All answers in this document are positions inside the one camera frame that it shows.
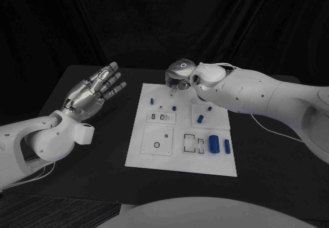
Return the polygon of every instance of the robotic hand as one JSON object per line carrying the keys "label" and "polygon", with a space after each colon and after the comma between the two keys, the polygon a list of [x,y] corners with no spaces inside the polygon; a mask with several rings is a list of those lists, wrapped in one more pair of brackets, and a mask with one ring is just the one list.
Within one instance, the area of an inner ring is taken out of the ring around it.
{"label": "robotic hand", "polygon": [[[94,127],[81,122],[97,114],[104,102],[126,87],[123,82],[108,90],[121,76],[114,73],[117,69],[113,62],[82,80],[71,89],[62,108],[49,116],[0,127],[0,190],[67,157],[75,142],[91,143]],[[20,150],[23,138],[39,156],[31,161],[25,161]]]}
{"label": "robotic hand", "polygon": [[196,65],[188,59],[169,66],[165,80],[179,90],[192,87],[204,100],[230,111],[282,121],[329,163],[329,87],[282,82],[231,64]]}

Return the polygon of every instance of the table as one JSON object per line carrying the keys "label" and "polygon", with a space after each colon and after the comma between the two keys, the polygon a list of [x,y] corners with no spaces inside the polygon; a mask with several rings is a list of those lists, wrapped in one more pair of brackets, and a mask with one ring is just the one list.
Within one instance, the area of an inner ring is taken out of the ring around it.
{"label": "table", "polygon": [[[61,108],[70,89],[101,66],[70,66],[39,116]],[[127,87],[85,122],[95,127],[91,145],[78,145],[38,181],[3,191],[38,196],[142,205],[178,197],[220,197],[254,203],[300,219],[329,220],[329,164],[306,145],[266,131],[251,116],[230,112],[238,177],[124,166],[143,83],[165,84],[165,71],[120,68]],[[299,83],[292,76],[276,79]],[[277,120],[256,116],[264,127],[297,137]]]}

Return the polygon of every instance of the white board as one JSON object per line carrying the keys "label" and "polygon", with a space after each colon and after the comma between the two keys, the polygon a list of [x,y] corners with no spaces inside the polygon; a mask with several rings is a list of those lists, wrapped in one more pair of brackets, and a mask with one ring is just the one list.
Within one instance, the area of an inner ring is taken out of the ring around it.
{"label": "white board", "polygon": [[[217,154],[209,152],[211,135],[220,137]],[[192,143],[195,152],[188,152],[185,144],[191,148]],[[143,84],[126,166],[237,177],[228,111],[202,101],[192,88],[173,92],[166,85]]]}

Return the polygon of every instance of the black curtain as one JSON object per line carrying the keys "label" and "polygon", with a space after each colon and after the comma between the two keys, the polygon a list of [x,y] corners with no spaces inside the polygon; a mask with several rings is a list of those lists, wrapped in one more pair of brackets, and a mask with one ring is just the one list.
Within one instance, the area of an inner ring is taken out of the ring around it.
{"label": "black curtain", "polygon": [[2,124],[36,116],[72,64],[185,57],[329,86],[326,0],[7,0],[0,16]]}

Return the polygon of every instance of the robotic arm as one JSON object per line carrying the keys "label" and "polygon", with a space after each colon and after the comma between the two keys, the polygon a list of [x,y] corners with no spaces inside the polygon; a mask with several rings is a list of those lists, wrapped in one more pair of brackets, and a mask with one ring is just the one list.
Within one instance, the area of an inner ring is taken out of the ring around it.
{"label": "robotic arm", "polygon": [[[46,165],[68,156],[75,142],[90,144],[94,127],[82,121],[100,111],[104,102],[126,87],[120,83],[111,90],[121,74],[113,62],[71,89],[62,108],[44,116],[0,127],[0,191],[33,174]],[[38,159],[25,161],[20,141],[25,138]]]}
{"label": "robotic arm", "polygon": [[169,66],[165,79],[168,86],[179,90],[192,87],[204,100],[230,111],[264,115],[283,122],[329,163],[329,87],[282,82],[230,64],[196,66],[188,59]]}

